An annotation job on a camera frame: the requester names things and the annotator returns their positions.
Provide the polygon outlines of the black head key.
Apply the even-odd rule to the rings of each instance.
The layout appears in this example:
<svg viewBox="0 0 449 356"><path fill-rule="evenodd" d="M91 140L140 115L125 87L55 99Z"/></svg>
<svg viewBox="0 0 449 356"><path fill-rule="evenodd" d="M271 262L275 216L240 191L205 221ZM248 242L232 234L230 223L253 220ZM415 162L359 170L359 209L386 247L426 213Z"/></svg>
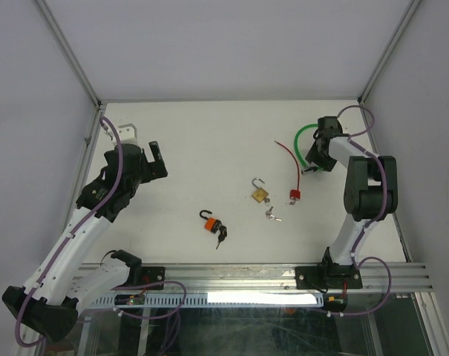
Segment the black head key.
<svg viewBox="0 0 449 356"><path fill-rule="evenodd" d="M217 246L216 246L216 250L218 250L219 249L219 247L220 247L220 244L223 242L224 240L218 240L218 242L217 242Z"/></svg>
<svg viewBox="0 0 449 356"><path fill-rule="evenodd" d="M228 235L227 233L227 227L222 225L221 227L219 227L219 236L218 236L218 240L219 241L224 241Z"/></svg>

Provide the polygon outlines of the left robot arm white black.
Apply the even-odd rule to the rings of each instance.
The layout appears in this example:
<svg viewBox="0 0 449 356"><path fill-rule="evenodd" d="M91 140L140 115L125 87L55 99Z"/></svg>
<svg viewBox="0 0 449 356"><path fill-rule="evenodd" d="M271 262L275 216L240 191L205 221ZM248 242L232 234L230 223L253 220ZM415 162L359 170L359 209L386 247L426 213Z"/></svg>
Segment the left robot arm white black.
<svg viewBox="0 0 449 356"><path fill-rule="evenodd" d="M116 250L102 266L75 281L74 276L95 242L111 227L143 183L168 172L156 141L153 161L134 143L105 152L106 166L82 189L67 228L34 274L22 286L8 286L1 299L18 324L51 342L64 339L79 315L101 294L142 282L142 260Z"/></svg>

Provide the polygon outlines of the green cable lock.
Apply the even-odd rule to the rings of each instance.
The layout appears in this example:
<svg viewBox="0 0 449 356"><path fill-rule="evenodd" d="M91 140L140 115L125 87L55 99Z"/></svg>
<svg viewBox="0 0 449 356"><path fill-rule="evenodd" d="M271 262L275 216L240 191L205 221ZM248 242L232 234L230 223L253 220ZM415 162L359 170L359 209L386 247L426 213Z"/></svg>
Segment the green cable lock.
<svg viewBox="0 0 449 356"><path fill-rule="evenodd" d="M315 130L318 126L314 123L314 124L308 124L303 126L302 128L300 128L293 139L293 149L294 149L294 153L297 157L298 162L301 164L301 173L302 174L306 174L306 173L315 173L315 172L320 172L322 171L322 168L317 166L314 163L310 163L307 159L304 158L304 147L303 147L303 141L302 141L302 136L305 133L309 133L311 130Z"/></svg>

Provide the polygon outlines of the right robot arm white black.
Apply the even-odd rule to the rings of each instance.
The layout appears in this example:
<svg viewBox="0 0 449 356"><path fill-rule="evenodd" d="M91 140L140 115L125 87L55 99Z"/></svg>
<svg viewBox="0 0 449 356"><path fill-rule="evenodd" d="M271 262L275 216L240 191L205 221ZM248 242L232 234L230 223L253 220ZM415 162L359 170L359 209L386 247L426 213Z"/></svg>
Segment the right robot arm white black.
<svg viewBox="0 0 449 356"><path fill-rule="evenodd" d="M347 215L327 249L329 263L318 270L321 283L335 287L345 278L342 266L355 264L357 253L374 226L398 207L397 161L393 156L379 156L363 148L343 132L335 116L319 118L313 138L306 156L308 162L326 172L338 163L347 169L343 195Z"/></svg>

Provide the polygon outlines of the brass padlock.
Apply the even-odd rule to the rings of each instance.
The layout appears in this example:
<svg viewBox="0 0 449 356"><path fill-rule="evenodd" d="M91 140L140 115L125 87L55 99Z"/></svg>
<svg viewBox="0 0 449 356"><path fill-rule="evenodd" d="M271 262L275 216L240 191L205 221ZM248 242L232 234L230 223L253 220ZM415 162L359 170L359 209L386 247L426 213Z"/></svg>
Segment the brass padlock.
<svg viewBox="0 0 449 356"><path fill-rule="evenodd" d="M261 178L254 178L251 181L254 191L252 193L252 198L258 203L265 203L264 199L269 198L269 193L263 188L265 182Z"/></svg>

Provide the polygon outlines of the orange black padlock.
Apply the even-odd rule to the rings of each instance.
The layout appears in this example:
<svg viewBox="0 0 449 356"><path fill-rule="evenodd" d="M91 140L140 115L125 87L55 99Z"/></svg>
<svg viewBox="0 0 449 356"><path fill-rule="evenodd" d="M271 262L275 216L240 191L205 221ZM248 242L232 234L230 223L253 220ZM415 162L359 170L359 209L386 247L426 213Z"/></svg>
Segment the orange black padlock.
<svg viewBox="0 0 449 356"><path fill-rule="evenodd" d="M206 221L204 228L207 231L216 234L220 230L222 222L214 218L211 211L203 209L200 211L199 216Z"/></svg>

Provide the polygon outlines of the silver key pair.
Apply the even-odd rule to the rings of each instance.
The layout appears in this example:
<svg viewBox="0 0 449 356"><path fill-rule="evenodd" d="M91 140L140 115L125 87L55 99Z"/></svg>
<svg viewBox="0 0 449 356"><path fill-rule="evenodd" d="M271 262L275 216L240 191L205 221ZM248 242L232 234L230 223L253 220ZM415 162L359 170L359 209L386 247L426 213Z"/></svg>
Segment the silver key pair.
<svg viewBox="0 0 449 356"><path fill-rule="evenodd" d="M269 218L271 221L276 221L276 222L282 222L283 220L281 218L275 217L275 216L270 216Z"/></svg>
<svg viewBox="0 0 449 356"><path fill-rule="evenodd" d="M275 215L272 213L273 206L271 206L266 212L265 215L269 220L273 220L275 218Z"/></svg>

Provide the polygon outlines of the red cable padlock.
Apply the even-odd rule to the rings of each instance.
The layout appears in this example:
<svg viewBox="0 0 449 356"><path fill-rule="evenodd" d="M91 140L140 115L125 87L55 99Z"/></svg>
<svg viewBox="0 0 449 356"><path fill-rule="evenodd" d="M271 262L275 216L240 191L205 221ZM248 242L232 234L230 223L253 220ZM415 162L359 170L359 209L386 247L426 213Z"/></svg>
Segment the red cable padlock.
<svg viewBox="0 0 449 356"><path fill-rule="evenodd" d="M300 166L298 164L298 160L296 158L296 156L294 155L294 153L288 149L288 147L286 147L284 144L282 144L281 142L275 140L275 144L277 144L279 147L283 148L293 159L294 163L295 163L295 167L296 167L296 171L297 171L297 175L296 175L296 183L295 183L295 188L291 189L289 192L289 201L290 200L296 200L297 202L301 199L301 170L300 170Z"/></svg>

